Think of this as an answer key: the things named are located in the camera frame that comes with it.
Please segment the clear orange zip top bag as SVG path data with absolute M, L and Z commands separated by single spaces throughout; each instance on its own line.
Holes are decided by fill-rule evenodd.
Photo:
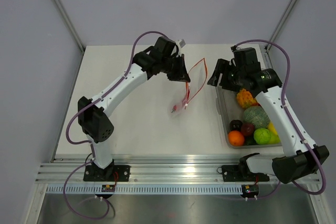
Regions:
M 186 107 L 185 110 L 183 110 L 182 112 L 176 114 L 176 115 L 172 115 L 171 114 L 171 102 L 169 104 L 168 107 L 168 112 L 170 117 L 174 118 L 176 116 L 178 116 L 181 113 L 184 113 L 187 108 L 190 106 L 192 100 L 194 100 L 194 98 L 198 95 L 198 93 L 202 90 L 203 86 L 206 83 L 207 80 L 207 76 L 208 76 L 208 68 L 207 68 L 207 64 L 206 64 L 206 60 L 205 58 L 200 59 L 189 71 L 188 71 L 188 75 L 191 79 L 190 82 L 188 82 L 190 84 L 190 98 L 189 98 L 189 103 Z

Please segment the red chili pepper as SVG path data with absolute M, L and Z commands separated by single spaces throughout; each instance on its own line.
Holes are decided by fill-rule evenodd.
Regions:
M 190 84 L 187 82 L 176 89 L 171 102 L 171 114 L 176 115 L 186 109 L 190 98 Z

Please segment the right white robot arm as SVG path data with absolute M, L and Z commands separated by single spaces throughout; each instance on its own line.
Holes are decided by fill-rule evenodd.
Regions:
M 239 176 L 252 179 L 257 173 L 274 175 L 284 183 L 313 174 L 325 175 L 321 165 L 329 157 L 324 145 L 317 145 L 304 129 L 285 95 L 285 84 L 272 68 L 262 69 L 252 47 L 232 47 L 233 59 L 218 59 L 208 84 L 224 90 L 249 91 L 266 112 L 279 135 L 284 156 L 270 158 L 259 153 L 242 157 Z

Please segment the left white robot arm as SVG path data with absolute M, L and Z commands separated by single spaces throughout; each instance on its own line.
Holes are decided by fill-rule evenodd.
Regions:
M 119 169 L 108 148 L 108 139 L 114 131 L 109 117 L 117 106 L 137 87 L 159 73 L 168 80 L 190 82 L 182 48 L 184 40 L 172 41 L 159 37 L 132 57 L 130 67 L 100 94 L 78 101 L 78 123 L 88 137 L 92 150 L 91 163 L 86 166 L 84 180 L 88 182 L 112 181 L 118 178 Z

